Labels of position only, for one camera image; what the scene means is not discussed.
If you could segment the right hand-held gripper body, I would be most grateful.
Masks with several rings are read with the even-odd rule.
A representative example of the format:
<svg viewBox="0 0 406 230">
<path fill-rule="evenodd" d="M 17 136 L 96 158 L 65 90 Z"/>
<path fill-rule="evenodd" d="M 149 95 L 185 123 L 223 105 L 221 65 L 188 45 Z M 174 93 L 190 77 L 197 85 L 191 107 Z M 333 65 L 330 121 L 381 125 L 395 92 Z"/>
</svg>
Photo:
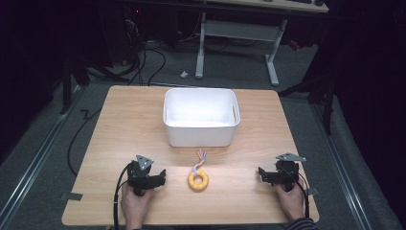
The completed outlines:
<svg viewBox="0 0 406 230">
<path fill-rule="evenodd" d="M 276 172 L 272 172 L 271 184 L 281 184 L 286 192 L 293 189 L 293 185 L 299 180 L 299 163 L 305 162 L 306 158 L 291 152 L 277 156 Z"/>
</svg>

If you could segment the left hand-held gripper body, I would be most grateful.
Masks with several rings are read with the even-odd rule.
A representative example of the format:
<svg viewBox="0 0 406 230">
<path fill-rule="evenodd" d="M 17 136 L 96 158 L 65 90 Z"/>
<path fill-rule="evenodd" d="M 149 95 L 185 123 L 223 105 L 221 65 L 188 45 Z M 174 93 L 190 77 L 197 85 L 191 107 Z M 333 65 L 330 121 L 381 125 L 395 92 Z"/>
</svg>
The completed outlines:
<svg viewBox="0 0 406 230">
<path fill-rule="evenodd" d="M 137 154 L 136 159 L 127 168 L 127 183 L 133 188 L 136 196 L 143 196 L 146 190 L 160 186 L 160 176 L 150 176 L 153 160 Z"/>
</svg>

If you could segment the yellow ring toy with rope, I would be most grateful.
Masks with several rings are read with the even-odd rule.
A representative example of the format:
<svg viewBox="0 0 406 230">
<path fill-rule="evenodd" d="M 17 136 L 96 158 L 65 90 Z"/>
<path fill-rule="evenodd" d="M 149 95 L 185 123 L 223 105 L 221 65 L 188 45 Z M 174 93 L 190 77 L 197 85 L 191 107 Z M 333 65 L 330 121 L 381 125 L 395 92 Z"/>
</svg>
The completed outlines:
<svg viewBox="0 0 406 230">
<path fill-rule="evenodd" d="M 192 167 L 191 173 L 188 176 L 188 185 L 195 192 L 203 192 L 209 185 L 207 173 L 201 170 L 201 167 L 206 162 L 207 152 L 200 149 L 196 153 L 199 162 Z"/>
</svg>

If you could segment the white plastic bin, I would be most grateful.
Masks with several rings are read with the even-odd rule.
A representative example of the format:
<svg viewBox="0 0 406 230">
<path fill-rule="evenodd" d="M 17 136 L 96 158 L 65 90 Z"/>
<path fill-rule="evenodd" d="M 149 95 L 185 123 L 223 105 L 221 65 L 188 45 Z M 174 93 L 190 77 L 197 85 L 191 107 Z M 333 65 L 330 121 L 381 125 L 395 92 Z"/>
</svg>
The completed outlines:
<svg viewBox="0 0 406 230">
<path fill-rule="evenodd" d="M 173 147 L 230 146 L 240 123 L 237 96 L 224 88 L 172 88 L 164 98 L 163 123 Z"/>
</svg>

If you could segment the person's left hand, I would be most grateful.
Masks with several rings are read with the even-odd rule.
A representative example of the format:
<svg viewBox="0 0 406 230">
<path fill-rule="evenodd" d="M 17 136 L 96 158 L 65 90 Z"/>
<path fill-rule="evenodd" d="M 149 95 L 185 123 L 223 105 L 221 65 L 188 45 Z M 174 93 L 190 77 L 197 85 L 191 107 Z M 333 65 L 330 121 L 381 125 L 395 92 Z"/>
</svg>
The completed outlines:
<svg viewBox="0 0 406 230">
<path fill-rule="evenodd" d="M 127 183 L 122 186 L 121 208 L 125 219 L 125 226 L 128 223 L 143 225 L 153 193 L 153 190 L 147 190 L 143 196 L 136 196 L 133 188 Z"/>
</svg>

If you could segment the person's right hand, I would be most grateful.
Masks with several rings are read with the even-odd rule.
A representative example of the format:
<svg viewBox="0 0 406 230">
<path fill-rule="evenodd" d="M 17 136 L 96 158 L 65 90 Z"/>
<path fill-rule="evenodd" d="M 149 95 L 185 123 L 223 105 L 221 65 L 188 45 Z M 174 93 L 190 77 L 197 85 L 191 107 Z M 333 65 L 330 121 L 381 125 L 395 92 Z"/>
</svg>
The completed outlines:
<svg viewBox="0 0 406 230">
<path fill-rule="evenodd" d="M 301 219 L 305 217 L 304 211 L 304 194 L 302 187 L 304 182 L 300 179 L 292 190 L 286 192 L 283 185 L 275 185 L 275 190 L 278 193 L 282 210 L 290 221 Z"/>
</svg>

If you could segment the black stand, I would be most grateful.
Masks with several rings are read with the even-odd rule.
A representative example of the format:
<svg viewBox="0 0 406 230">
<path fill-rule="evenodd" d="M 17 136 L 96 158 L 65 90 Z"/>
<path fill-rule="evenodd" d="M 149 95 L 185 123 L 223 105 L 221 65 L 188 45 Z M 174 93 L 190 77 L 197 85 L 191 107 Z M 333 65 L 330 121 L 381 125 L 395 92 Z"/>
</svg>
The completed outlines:
<svg viewBox="0 0 406 230">
<path fill-rule="evenodd" d="M 310 104 L 323 104 L 322 126 L 330 135 L 330 120 L 333 112 L 332 104 L 334 97 L 335 77 L 333 75 L 321 75 L 310 80 L 304 80 L 299 84 L 288 87 L 278 93 L 280 97 L 286 97 L 294 92 L 308 92 L 307 101 Z"/>
<path fill-rule="evenodd" d="M 87 74 L 84 59 L 79 56 L 69 56 L 63 62 L 63 77 L 62 77 L 62 110 L 65 114 L 72 103 L 72 83 L 71 79 L 75 79 L 79 86 L 87 86 L 90 79 Z"/>
</svg>

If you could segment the white-legged wooden desk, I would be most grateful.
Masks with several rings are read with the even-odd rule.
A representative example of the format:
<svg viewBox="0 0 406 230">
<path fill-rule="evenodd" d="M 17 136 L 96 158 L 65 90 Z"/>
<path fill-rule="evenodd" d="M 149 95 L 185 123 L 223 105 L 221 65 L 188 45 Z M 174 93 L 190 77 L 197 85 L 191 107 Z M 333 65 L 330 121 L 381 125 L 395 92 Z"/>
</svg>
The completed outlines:
<svg viewBox="0 0 406 230">
<path fill-rule="evenodd" d="M 197 0 L 204 7 L 209 6 L 234 6 L 254 7 L 259 10 L 276 10 L 279 12 L 303 12 L 310 15 L 328 13 L 329 8 L 325 0 Z M 280 46 L 285 31 L 287 19 L 282 18 L 277 25 L 253 24 L 231 22 L 223 19 L 207 19 L 206 13 L 200 14 L 199 50 L 196 60 L 195 77 L 202 79 L 204 76 L 205 38 L 207 36 L 236 38 L 245 40 L 271 42 L 273 47 L 270 53 L 264 56 L 270 82 L 273 86 L 279 85 L 274 58 Z"/>
</svg>

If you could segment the metal floor rail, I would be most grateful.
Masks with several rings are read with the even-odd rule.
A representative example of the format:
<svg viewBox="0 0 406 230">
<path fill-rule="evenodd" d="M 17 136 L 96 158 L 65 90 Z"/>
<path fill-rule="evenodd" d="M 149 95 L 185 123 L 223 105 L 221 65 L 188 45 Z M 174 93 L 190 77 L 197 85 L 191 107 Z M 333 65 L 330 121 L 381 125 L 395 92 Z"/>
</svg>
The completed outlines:
<svg viewBox="0 0 406 230">
<path fill-rule="evenodd" d="M 29 127 L 0 166 L 0 230 L 7 230 L 27 192 L 51 153 L 72 106 L 85 86 L 75 86 L 71 104 L 64 108 L 62 87 L 53 100 L 29 123 Z"/>
<path fill-rule="evenodd" d="M 344 163 L 339 155 L 339 151 L 330 134 L 327 133 L 323 124 L 323 113 L 319 105 L 311 104 L 310 108 L 316 117 L 318 127 L 323 133 L 327 143 L 328 152 L 332 161 L 333 169 L 336 171 L 338 181 L 346 198 L 347 204 L 350 207 L 352 216 L 356 222 L 358 230 L 372 230 L 371 223 L 366 215 L 364 207 L 361 203 L 358 193 L 356 192 L 349 174 L 344 166 Z"/>
</svg>

